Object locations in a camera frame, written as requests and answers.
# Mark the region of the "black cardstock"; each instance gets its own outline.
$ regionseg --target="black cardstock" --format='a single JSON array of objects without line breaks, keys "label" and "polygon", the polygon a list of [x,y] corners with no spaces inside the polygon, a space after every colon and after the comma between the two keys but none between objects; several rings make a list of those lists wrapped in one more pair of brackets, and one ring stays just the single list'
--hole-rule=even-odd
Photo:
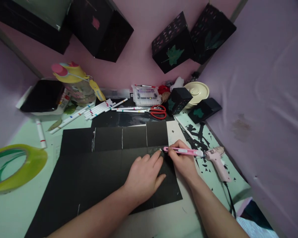
[{"label": "black cardstock", "polygon": [[[64,130],[60,157],[25,237],[47,237],[120,188],[138,156],[168,146],[165,121],[139,127]],[[131,214],[182,199],[174,165],[167,153],[156,193]]]}]

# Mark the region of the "pink bottle cap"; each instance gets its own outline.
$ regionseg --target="pink bottle cap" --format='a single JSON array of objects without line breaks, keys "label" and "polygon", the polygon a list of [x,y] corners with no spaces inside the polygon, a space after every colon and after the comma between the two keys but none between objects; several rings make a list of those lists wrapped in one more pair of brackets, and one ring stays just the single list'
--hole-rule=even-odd
[{"label": "pink bottle cap", "polygon": [[58,74],[59,76],[66,76],[68,73],[67,69],[61,66],[60,64],[53,64],[51,68],[52,71]]}]

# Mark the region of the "glue gun cord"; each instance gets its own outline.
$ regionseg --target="glue gun cord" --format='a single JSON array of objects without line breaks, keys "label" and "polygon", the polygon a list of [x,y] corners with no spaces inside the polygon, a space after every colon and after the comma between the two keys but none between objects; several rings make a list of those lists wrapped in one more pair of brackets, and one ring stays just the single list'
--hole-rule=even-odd
[{"label": "glue gun cord", "polygon": [[233,204],[233,200],[232,200],[231,194],[230,194],[229,189],[228,189],[228,185],[227,185],[226,182],[224,182],[224,184],[225,184],[225,187],[227,188],[227,191],[228,191],[229,201],[231,203],[231,208],[233,210],[234,218],[236,219],[236,211],[235,211],[235,208],[234,208],[234,204]]}]

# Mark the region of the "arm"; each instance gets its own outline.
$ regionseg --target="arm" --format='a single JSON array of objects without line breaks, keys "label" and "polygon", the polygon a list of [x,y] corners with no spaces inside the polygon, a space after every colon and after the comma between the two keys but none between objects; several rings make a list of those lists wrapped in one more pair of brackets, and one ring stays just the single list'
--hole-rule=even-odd
[{"label": "arm", "polygon": [[163,158],[161,151],[132,164],[125,184],[103,201],[74,218],[49,238],[108,237],[132,210],[147,201],[161,185],[166,175],[158,176]]},{"label": "arm", "polygon": [[[170,145],[170,147],[189,149],[181,140]],[[226,210],[198,175],[194,164],[194,157],[183,154],[178,155],[170,147],[169,156],[191,189],[195,205],[208,237],[248,237],[234,217]]]}]

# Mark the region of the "red yarn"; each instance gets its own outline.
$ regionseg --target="red yarn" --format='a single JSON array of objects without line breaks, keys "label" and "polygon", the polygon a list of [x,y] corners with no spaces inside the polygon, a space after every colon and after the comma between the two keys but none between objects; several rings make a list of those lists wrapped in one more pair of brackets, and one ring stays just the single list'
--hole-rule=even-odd
[{"label": "red yarn", "polygon": [[163,94],[164,92],[170,92],[170,88],[166,85],[160,85],[158,88],[158,93]]}]

